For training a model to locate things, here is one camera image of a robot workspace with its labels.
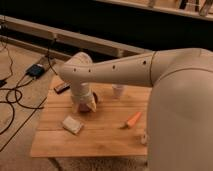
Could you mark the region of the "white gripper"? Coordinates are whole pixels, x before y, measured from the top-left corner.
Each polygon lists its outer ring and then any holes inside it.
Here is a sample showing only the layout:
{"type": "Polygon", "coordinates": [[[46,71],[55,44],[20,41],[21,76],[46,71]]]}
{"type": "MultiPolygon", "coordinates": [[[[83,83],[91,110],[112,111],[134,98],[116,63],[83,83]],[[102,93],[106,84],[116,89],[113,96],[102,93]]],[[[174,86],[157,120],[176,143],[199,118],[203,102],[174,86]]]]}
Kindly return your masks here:
{"type": "Polygon", "coordinates": [[[71,99],[73,113],[78,113],[79,104],[87,104],[93,112],[96,112],[97,106],[89,83],[72,84],[71,99]]]}

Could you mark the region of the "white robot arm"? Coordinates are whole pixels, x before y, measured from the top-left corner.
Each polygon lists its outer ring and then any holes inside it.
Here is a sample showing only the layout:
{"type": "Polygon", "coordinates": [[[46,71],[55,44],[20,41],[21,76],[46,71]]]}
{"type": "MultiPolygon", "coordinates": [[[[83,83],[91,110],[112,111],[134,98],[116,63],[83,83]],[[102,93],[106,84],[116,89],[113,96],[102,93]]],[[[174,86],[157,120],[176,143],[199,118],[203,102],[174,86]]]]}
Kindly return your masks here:
{"type": "Polygon", "coordinates": [[[149,87],[150,171],[213,171],[213,52],[202,48],[155,51],[94,63],[80,52],[59,75],[76,102],[90,83],[149,87]]]}

